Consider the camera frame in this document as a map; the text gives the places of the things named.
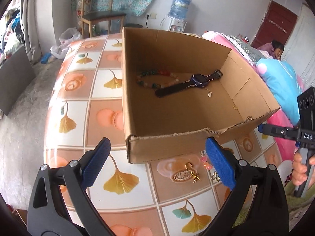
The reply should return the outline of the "person right hand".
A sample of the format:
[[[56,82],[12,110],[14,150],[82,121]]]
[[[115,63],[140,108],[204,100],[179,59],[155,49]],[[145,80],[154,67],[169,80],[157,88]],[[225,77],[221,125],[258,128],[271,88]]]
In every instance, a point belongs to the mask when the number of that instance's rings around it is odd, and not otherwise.
[[[308,178],[310,178],[308,188],[312,187],[314,184],[314,173],[308,176],[306,175],[307,166],[302,164],[302,156],[296,152],[294,154],[294,159],[292,163],[293,171],[292,171],[292,182],[295,186],[300,186],[304,183]]]

